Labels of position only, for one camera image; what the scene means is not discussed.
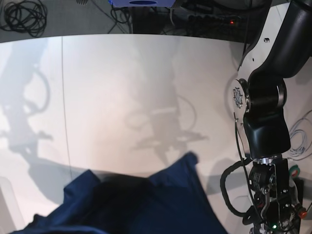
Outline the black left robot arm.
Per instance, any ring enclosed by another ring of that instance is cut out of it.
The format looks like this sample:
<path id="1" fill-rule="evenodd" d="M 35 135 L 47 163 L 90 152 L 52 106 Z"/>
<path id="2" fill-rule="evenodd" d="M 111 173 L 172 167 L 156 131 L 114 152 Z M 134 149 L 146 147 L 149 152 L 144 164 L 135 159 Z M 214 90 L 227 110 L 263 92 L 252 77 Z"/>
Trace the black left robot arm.
<path id="1" fill-rule="evenodd" d="M 291 147 L 284 118 L 287 87 L 312 52 L 312 3 L 291 0 L 282 6 L 265 4 L 262 28 L 243 54 L 238 78 L 232 82 L 235 138 L 240 160 L 220 178 L 226 206 L 253 234 L 297 234 L 307 210 L 283 154 Z M 226 178 L 245 171 L 252 204 L 240 212 L 230 202 Z"/>

